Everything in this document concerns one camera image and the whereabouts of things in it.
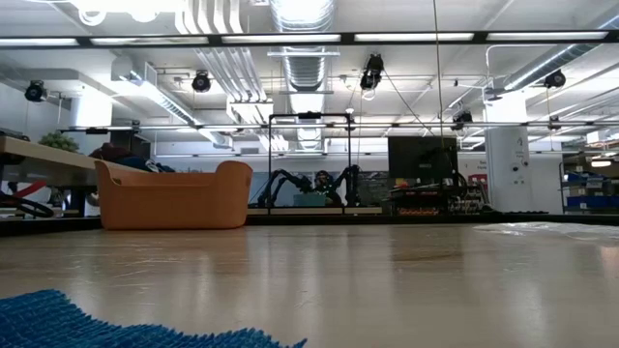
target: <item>machine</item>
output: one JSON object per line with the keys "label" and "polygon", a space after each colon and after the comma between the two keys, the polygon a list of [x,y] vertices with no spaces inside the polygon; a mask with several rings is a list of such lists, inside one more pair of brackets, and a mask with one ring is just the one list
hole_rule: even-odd
{"label": "machine", "polygon": [[[275,191],[271,193],[271,187],[273,185],[273,182],[280,175],[283,177],[280,178],[280,180],[278,181],[278,185],[276,186]],[[349,177],[350,180],[346,180],[346,205],[348,207],[356,207],[357,205],[359,205],[360,202],[357,190],[359,177],[358,165],[351,165],[345,168],[335,180],[327,171],[321,170],[316,174],[314,185],[312,185],[311,180],[304,175],[295,176],[283,169],[278,169],[271,174],[271,177],[269,178],[265,189],[258,196],[257,207],[275,207],[275,202],[278,199],[278,193],[280,192],[283,184],[287,181],[294,185],[303,194],[324,194],[330,200],[328,206],[341,207],[342,201],[341,197],[339,197],[338,194],[338,188],[341,186],[341,183],[344,181],[344,179],[347,179]]]}

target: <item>white pillar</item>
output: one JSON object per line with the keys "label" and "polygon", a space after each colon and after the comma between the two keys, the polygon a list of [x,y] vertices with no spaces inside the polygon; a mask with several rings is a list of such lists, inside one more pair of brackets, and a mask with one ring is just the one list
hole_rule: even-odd
{"label": "white pillar", "polygon": [[[92,94],[72,99],[71,126],[97,127],[111,124],[112,100],[109,97]],[[88,135],[84,132],[72,132],[69,136],[79,145],[79,152],[86,156],[109,141],[109,134]]]}
{"label": "white pillar", "polygon": [[[523,91],[505,94],[486,105],[487,122],[526,122]],[[490,204],[500,212],[533,210],[531,160],[526,127],[486,130]]]}

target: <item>blue fabric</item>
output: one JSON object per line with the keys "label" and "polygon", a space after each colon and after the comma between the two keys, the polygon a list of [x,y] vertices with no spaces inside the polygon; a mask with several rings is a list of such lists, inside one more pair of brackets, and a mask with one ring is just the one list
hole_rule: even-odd
{"label": "blue fabric", "polygon": [[[292,346],[301,348],[306,340]],[[256,329],[187,335],[156,325],[121,327],[86,315],[65,294],[43,290],[0,300],[0,347],[256,347],[280,348]]]}

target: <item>glossy floor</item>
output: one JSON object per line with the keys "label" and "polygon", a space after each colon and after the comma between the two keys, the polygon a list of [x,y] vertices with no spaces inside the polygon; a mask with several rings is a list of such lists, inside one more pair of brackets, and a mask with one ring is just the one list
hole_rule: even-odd
{"label": "glossy floor", "polygon": [[471,226],[85,231],[0,240],[0,296],[308,347],[616,347],[619,245]]}

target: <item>black cable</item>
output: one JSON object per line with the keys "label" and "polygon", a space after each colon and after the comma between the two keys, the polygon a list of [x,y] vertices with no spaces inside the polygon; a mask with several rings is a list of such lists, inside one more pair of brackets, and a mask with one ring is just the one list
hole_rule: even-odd
{"label": "black cable", "polygon": [[420,124],[422,124],[422,126],[424,126],[424,128],[429,131],[430,134],[432,134],[432,136],[434,136],[434,133],[432,132],[432,130],[430,128],[428,128],[424,122],[422,122],[422,120],[419,118],[419,116],[415,113],[415,111],[413,111],[413,108],[410,107],[410,105],[408,104],[408,102],[406,102],[406,99],[402,96],[402,94],[399,92],[398,87],[396,87],[396,84],[394,83],[394,81],[392,81],[391,77],[389,76],[389,74],[387,73],[386,70],[383,69],[383,72],[385,73],[385,75],[387,76],[387,79],[389,79],[389,82],[391,82],[391,85],[394,86],[394,90],[396,91],[396,93],[398,93],[399,98],[402,100],[402,102],[404,103],[404,105],[406,105],[406,107],[408,107],[408,110],[413,114],[413,117],[415,117],[415,119],[417,119],[417,122],[419,122]]}

